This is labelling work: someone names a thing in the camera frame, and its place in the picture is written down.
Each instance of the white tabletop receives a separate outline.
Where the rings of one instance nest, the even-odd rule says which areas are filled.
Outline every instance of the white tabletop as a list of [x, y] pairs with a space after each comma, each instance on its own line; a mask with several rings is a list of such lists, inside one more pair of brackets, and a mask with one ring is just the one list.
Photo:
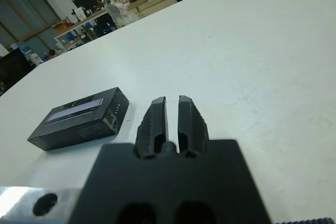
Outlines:
[[[238, 139], [274, 222], [336, 218], [335, 42], [335, 0], [179, 2], [42, 64], [0, 98], [0, 184], [82, 187], [101, 145], [135, 142], [164, 95], [176, 142], [183, 94], [210, 138]], [[131, 101], [117, 137], [49, 153], [26, 141], [51, 108], [116, 86]]]

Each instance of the black rectangular box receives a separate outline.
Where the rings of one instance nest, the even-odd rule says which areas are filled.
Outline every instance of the black rectangular box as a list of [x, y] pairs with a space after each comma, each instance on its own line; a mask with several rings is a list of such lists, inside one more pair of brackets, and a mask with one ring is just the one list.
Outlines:
[[52, 109], [28, 138], [44, 151], [115, 135], [129, 105], [119, 88]]

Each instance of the computer monitor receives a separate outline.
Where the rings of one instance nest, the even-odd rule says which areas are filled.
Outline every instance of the computer monitor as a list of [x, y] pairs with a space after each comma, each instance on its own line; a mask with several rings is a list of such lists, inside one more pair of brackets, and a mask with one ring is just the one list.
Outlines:
[[0, 82], [5, 92], [34, 69], [19, 48], [0, 57]]
[[86, 10], [94, 9], [98, 6], [97, 0], [72, 0], [72, 2], [79, 8], [84, 7]]

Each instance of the table leg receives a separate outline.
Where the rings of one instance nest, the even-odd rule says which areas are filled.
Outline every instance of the table leg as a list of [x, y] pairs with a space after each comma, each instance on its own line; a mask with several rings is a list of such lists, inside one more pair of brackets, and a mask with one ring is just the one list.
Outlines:
[[84, 42], [84, 40], [80, 37], [80, 35], [79, 35], [79, 33], [76, 31], [76, 29], [74, 29], [74, 31], [73, 31], [75, 34], [76, 34], [76, 36], [80, 39], [80, 41], [82, 41], [82, 43], [83, 43], [83, 45], [85, 44], [85, 42]]
[[59, 41], [58, 37], [54, 37], [54, 40], [55, 40], [57, 43], [59, 43], [59, 44], [61, 45], [62, 49], [63, 49], [65, 52], [67, 52], [67, 50], [65, 49], [63, 43], [62, 43], [61, 41]]

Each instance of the screw hole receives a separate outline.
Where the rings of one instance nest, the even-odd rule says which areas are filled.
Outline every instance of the screw hole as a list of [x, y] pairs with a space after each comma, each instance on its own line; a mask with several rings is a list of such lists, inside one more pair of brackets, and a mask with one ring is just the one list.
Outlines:
[[35, 216], [43, 216], [50, 212], [50, 210], [57, 203], [56, 194], [46, 194], [39, 198], [33, 208], [33, 214]]

